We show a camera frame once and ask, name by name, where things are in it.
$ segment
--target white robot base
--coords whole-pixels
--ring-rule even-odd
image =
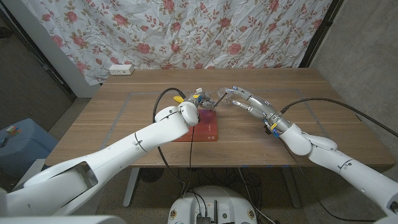
[[[215,185],[197,187],[193,191],[197,198],[194,193],[187,192],[183,198],[174,202],[170,209],[168,224],[257,223],[253,206],[237,192]]]

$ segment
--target floral curtain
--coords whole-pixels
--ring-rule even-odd
[[[331,0],[22,0],[90,85],[135,69],[297,67]]]

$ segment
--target red box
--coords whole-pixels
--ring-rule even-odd
[[[218,140],[217,113],[211,110],[198,110],[200,122],[195,126],[193,134],[194,142],[214,142]],[[193,127],[189,127],[189,132],[175,142],[190,142]]]

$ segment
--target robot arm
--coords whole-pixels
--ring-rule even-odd
[[[198,123],[197,106],[211,107],[212,99],[197,89],[178,106],[156,114],[155,121],[114,144],[89,155],[52,166],[5,194],[0,190],[0,215],[69,215],[86,203],[109,179],[147,152],[173,141]]]
[[[387,215],[398,214],[397,182],[337,150],[334,141],[303,133],[296,124],[291,124],[261,97],[236,86],[230,91],[250,103],[245,105],[233,101],[234,105],[262,119],[268,131],[280,137],[294,154],[308,155],[312,162],[336,172],[378,204]]]

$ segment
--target electrical outlet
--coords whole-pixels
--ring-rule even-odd
[[[132,65],[112,65],[109,71],[111,75],[131,75],[134,67]]]

